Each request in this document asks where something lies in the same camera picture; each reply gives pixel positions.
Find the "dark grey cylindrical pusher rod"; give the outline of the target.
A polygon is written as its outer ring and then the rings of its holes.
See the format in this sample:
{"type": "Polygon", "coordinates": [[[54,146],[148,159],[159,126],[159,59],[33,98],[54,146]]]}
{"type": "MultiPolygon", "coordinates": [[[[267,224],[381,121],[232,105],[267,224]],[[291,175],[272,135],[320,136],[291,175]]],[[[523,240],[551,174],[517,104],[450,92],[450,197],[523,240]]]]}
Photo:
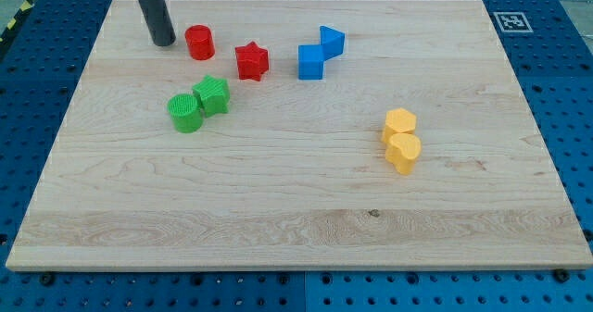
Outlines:
{"type": "Polygon", "coordinates": [[[176,36],[165,0],[138,0],[153,44],[160,47],[175,43],[176,36]]]}

